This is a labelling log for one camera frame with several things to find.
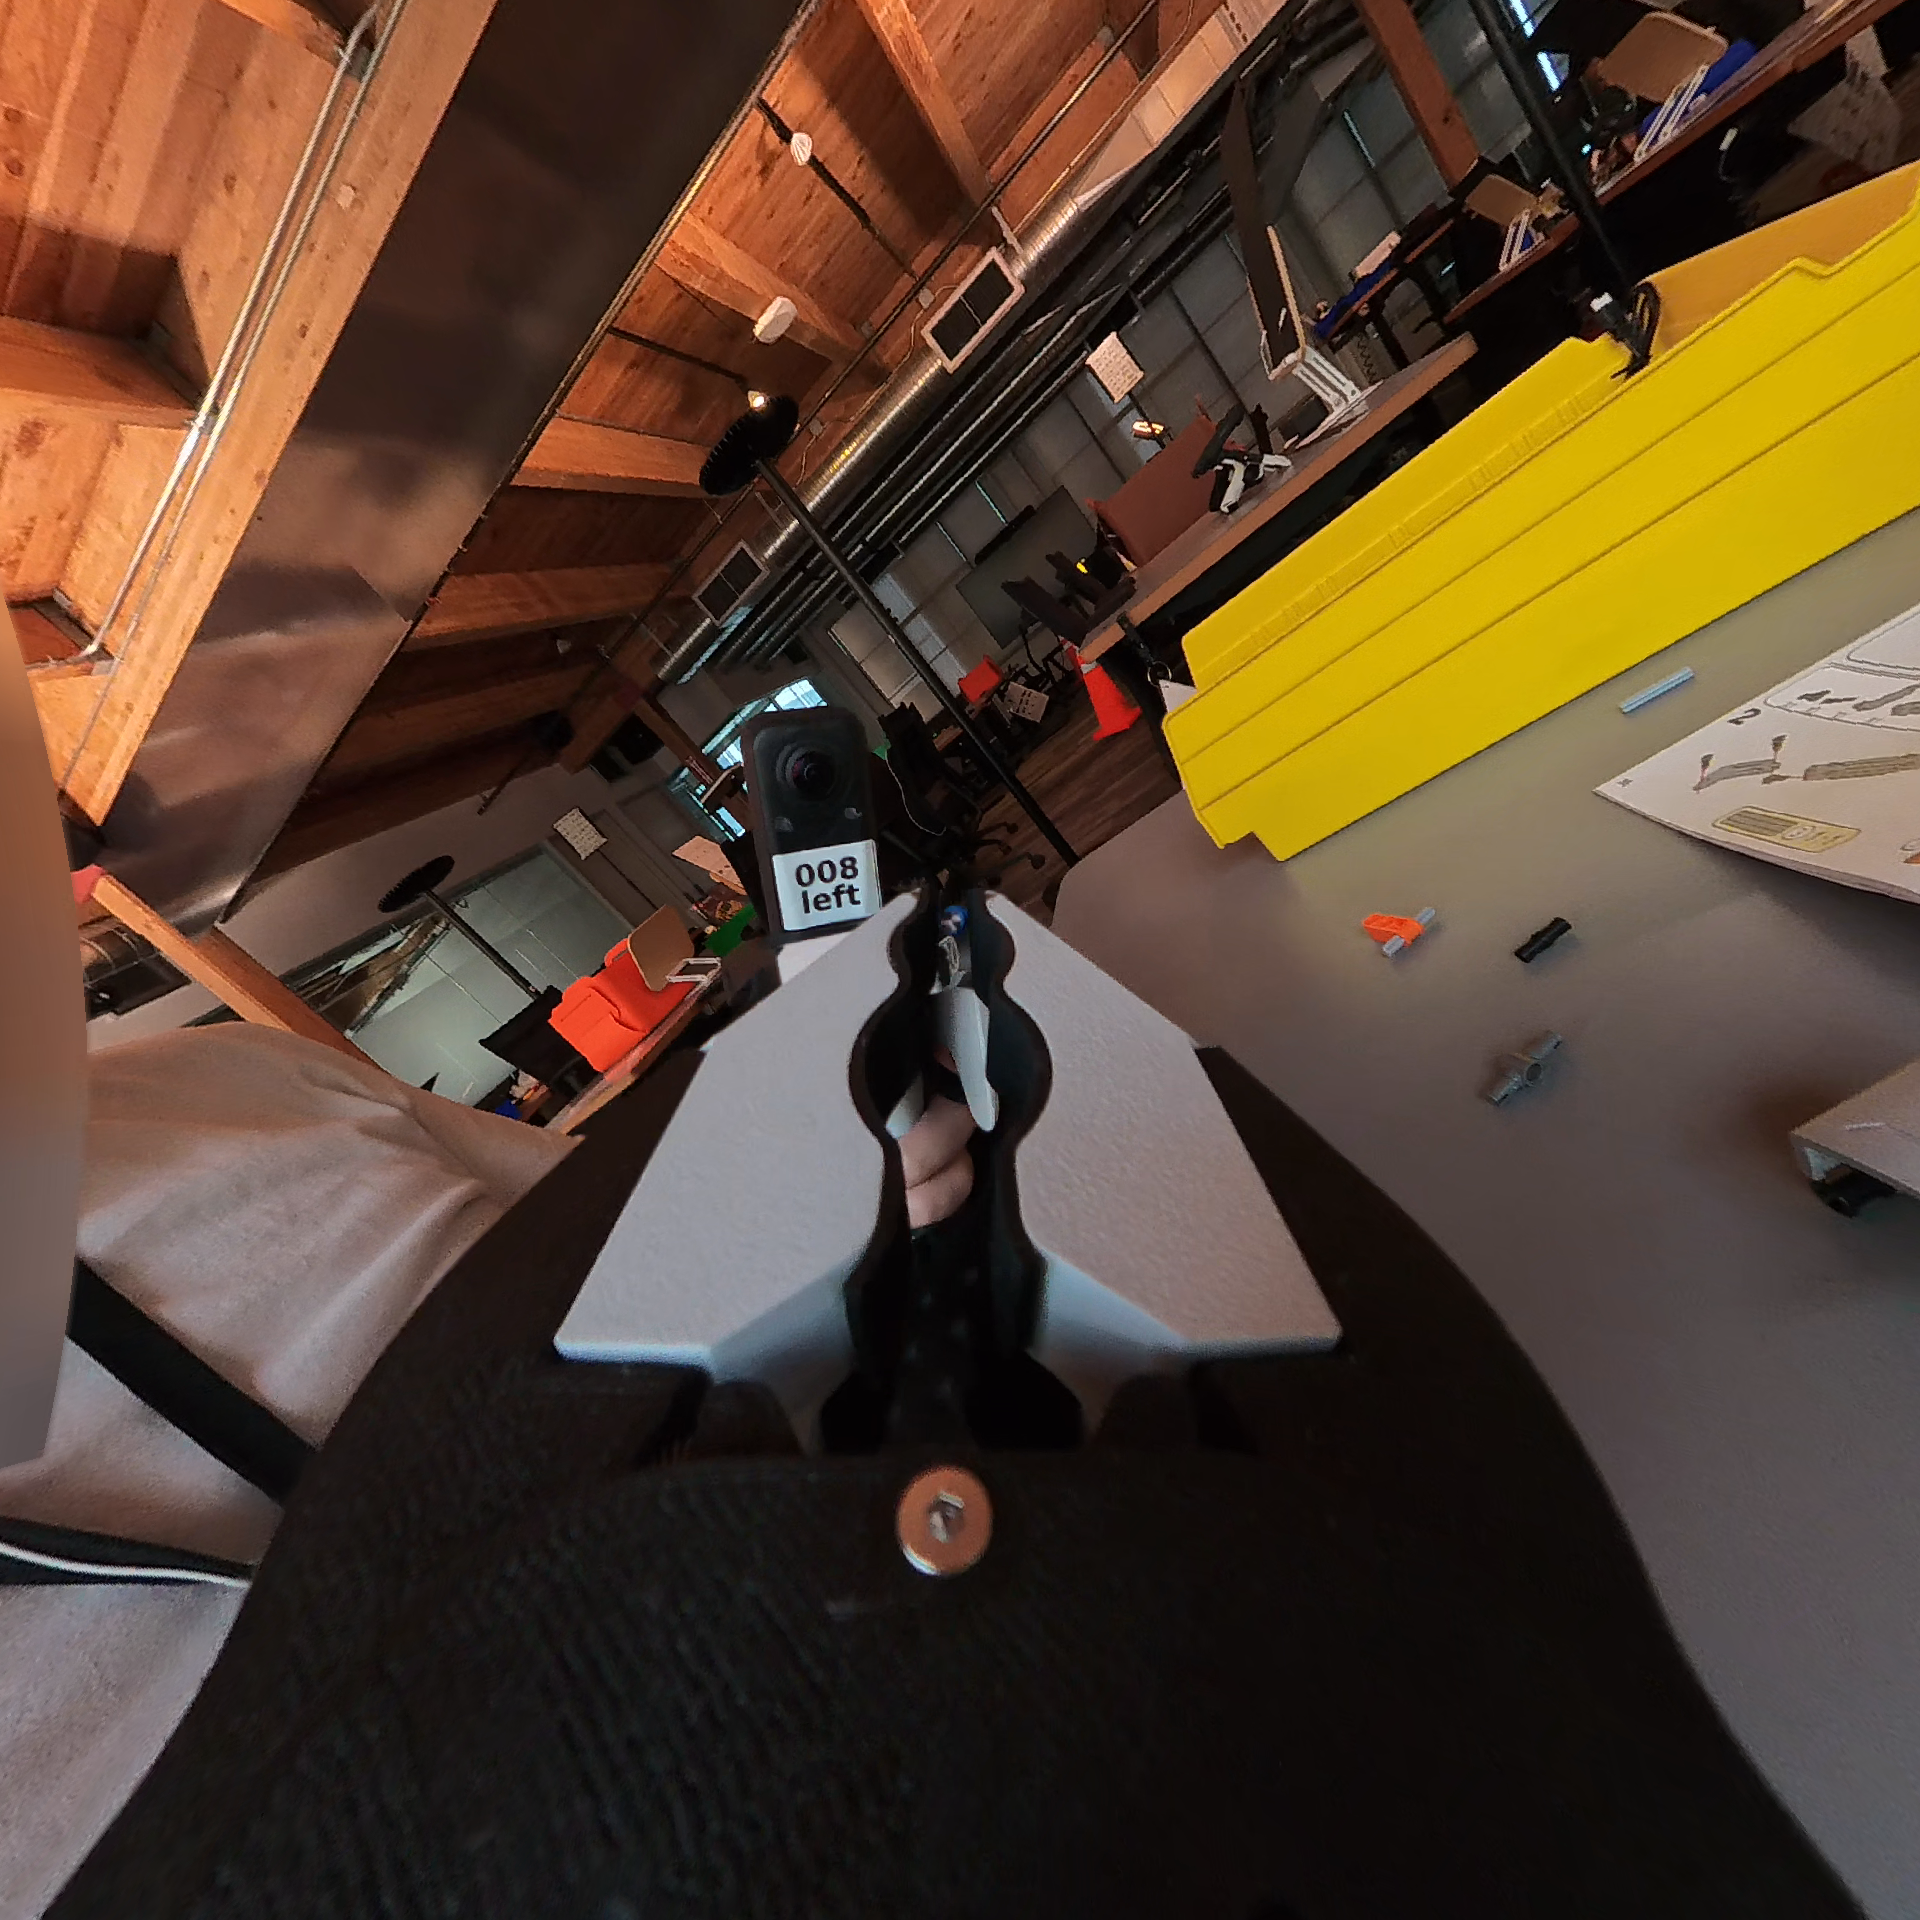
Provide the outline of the idle hand-held gripper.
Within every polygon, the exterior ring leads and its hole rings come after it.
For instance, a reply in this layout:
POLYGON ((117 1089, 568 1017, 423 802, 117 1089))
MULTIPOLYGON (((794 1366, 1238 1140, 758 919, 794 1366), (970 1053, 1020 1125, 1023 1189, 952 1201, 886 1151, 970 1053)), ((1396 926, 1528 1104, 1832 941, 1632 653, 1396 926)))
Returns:
POLYGON ((1292 468, 1292 458, 1272 448, 1263 407, 1248 409, 1240 400, 1216 424, 1202 454, 1192 462, 1191 478, 1210 480, 1211 492, 1206 506, 1211 514, 1234 514, 1238 503, 1263 480, 1278 478, 1292 468), (1234 426, 1244 421, 1252 422, 1254 439, 1237 444, 1234 426))

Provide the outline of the dark wall screen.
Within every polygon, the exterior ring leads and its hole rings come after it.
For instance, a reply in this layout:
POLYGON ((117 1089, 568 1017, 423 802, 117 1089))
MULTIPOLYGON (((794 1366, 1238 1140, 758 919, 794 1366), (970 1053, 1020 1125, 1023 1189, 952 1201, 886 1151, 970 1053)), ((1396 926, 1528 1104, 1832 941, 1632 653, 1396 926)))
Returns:
POLYGON ((1098 546, 1098 526, 1088 509, 1064 487, 1055 487, 1023 517, 1003 526, 981 549, 957 589, 991 637, 991 648, 1014 645, 1021 622, 1020 604, 1008 582, 1029 580, 1045 591, 1060 593, 1060 575, 1048 556, 1067 561, 1085 560, 1098 546))

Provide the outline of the orange storage bin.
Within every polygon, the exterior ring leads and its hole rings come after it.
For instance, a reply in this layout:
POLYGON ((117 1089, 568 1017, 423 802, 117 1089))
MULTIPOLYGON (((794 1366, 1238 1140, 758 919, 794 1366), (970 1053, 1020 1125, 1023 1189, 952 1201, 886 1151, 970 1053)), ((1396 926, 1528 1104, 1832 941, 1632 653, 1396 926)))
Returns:
POLYGON ((664 944, 644 936, 639 928, 636 936, 639 956, 632 936, 614 944, 603 966, 565 988, 548 1014, 552 1031, 596 1072, 614 1068, 646 1041, 696 991, 687 977, 669 981, 674 966, 693 956, 683 929, 664 944))

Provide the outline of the grey desk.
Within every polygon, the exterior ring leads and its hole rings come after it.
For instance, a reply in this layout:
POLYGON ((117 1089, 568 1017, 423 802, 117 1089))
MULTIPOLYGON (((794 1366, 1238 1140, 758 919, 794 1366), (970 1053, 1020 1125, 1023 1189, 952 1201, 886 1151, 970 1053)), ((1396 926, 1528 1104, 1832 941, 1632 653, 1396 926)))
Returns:
POLYGON ((1874 1916, 1916 1916, 1916 1204, 1836 1215, 1789 1130, 1916 1055, 1916 906, 1595 783, 1912 600, 1909 514, 1290 862, 1214 848, 1174 794, 1067 873, 1052 921, 1499 1310, 1709 1690, 1874 1916), (1360 929, 1423 904, 1398 957, 1360 929), (1572 932, 1525 966, 1551 917, 1572 932), (1487 1104, 1542 1032, 1565 1040, 1542 1082, 1487 1104))

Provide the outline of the grey toy panel assembly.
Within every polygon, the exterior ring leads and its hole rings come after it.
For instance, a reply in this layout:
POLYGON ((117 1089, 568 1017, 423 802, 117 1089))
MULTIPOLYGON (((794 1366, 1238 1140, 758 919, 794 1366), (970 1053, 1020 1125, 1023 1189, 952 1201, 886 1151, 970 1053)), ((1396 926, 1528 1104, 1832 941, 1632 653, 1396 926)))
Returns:
POLYGON ((1888 1196, 1918 1198, 1918 1062, 1878 1078, 1791 1130, 1815 1198, 1859 1215, 1888 1196))

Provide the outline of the brown cardboard box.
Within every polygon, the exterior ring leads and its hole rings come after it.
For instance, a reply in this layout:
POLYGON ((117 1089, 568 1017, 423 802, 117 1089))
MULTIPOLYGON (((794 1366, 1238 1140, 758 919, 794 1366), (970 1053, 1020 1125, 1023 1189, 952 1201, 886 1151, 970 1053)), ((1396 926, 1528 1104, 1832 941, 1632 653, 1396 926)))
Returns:
POLYGON ((1128 567, 1151 561, 1174 537, 1211 511, 1211 468, 1192 471, 1216 422, 1198 410, 1181 434, 1140 466, 1115 493, 1090 501, 1094 522, 1128 567))

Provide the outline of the black pole stand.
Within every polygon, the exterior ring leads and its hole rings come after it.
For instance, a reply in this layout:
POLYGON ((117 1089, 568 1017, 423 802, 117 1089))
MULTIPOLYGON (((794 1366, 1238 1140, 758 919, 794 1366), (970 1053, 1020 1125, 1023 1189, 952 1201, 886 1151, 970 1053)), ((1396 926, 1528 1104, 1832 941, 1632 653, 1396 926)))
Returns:
POLYGON ((942 682, 940 674, 919 655, 908 633, 896 622, 894 613, 878 599, 870 582, 858 570, 847 553, 831 538, 831 535, 815 520, 800 493, 780 472, 780 457, 796 439, 800 426, 800 407, 789 394, 749 397, 749 407, 739 415, 717 444, 706 454, 700 484, 709 496, 732 496, 758 478, 786 504, 802 535, 813 541, 836 575, 852 589, 854 599, 878 620, 888 639, 912 655, 914 669, 940 698, 949 717, 960 726, 974 756, 991 773, 1020 805, 1023 816, 1038 826, 1054 852, 1070 869, 1079 862, 1079 852, 1067 844, 1058 825, 1046 816, 1039 799, 1023 786, 1014 768, 997 753, 989 738, 981 730, 970 710, 952 696, 952 689, 942 682))
POLYGON ((1629 264, 1629 260, 1626 257, 1603 220, 1599 202, 1592 194, 1588 165, 1583 161, 1583 157, 1576 156, 1574 143, 1562 130, 1551 112, 1551 95, 1544 87, 1544 77, 1536 55, 1528 52, 1528 47, 1525 46, 1525 37, 1509 18, 1503 4, 1472 1, 1472 10, 1479 21, 1484 37, 1487 38, 1487 46, 1494 52, 1499 69, 1503 71, 1509 87, 1519 101, 1519 108, 1527 116, 1527 125, 1542 146, 1542 156, 1547 157, 1547 170, 1563 188, 1563 194, 1572 206, 1579 236, 1595 256, 1595 290, 1611 296, 1613 303, 1619 303, 1621 311, 1629 314, 1637 303, 1640 277, 1634 271, 1634 266, 1629 264))

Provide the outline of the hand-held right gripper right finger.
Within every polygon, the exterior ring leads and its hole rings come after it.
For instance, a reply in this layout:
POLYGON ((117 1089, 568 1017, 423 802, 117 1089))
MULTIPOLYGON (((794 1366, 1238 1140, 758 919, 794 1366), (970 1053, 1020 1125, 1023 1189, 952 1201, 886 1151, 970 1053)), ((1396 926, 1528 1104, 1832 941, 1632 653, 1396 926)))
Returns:
POLYGON ((1000 984, 1046 1055, 1014 1144, 1038 1250, 1029 1351, 1090 1426, 1140 1375, 1199 1360, 1324 1352, 1339 1322, 1191 1038, 1003 895, 1000 984))

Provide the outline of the open instruction booklet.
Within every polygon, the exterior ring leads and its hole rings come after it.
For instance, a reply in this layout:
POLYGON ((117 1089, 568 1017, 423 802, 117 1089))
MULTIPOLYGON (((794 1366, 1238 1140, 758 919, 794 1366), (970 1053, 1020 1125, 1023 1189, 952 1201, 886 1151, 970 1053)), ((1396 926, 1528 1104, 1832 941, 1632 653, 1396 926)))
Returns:
POLYGON ((1918 898, 1918 609, 1670 743, 1599 798, 1716 848, 1918 898))

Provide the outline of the wooden table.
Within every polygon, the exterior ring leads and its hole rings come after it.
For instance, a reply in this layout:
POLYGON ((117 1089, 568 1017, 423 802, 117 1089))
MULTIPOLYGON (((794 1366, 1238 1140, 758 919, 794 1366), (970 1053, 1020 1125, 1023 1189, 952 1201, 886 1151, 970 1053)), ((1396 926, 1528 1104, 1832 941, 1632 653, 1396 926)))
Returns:
POLYGON ((1360 493, 1438 441, 1472 394, 1455 378, 1474 359, 1474 335, 1438 346, 1374 386, 1365 410, 1295 448, 1286 472, 1232 517, 1206 517, 1176 535, 1136 574, 1136 593, 1090 633, 1085 657, 1122 645, 1128 628, 1163 645, 1186 636, 1290 551, 1330 522, 1360 493))

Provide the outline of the person's left hand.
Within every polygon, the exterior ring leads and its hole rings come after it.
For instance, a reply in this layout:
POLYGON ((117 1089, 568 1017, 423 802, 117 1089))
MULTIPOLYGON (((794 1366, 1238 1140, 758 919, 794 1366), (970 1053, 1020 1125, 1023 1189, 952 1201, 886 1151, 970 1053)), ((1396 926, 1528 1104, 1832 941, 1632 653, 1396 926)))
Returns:
POLYGON ((906 1213, 914 1232, 949 1221, 970 1199, 975 1176, 974 1135, 970 1106, 946 1095, 930 1097, 901 1135, 906 1213))

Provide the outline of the yellow plastic bin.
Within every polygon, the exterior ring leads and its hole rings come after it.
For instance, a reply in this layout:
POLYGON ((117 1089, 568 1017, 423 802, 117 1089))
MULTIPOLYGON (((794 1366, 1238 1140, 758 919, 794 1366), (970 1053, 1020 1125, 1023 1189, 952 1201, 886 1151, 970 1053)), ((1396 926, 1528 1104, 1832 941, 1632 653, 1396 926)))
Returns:
POLYGON ((1918 501, 1918 168, 1652 273, 1186 636, 1219 848, 1293 856, 1918 501))

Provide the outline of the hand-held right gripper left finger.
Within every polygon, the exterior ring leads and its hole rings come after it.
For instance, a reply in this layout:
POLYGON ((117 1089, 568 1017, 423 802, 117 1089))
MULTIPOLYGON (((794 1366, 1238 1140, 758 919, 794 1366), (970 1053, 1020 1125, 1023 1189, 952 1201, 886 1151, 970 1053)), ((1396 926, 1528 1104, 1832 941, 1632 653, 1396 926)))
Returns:
POLYGON ((565 1360, 648 1360, 755 1380, 802 1447, 852 1368, 844 1284, 880 1223, 884 1117, 858 1106, 861 1026, 899 984, 916 895, 822 941, 712 1040, 567 1310, 565 1360))

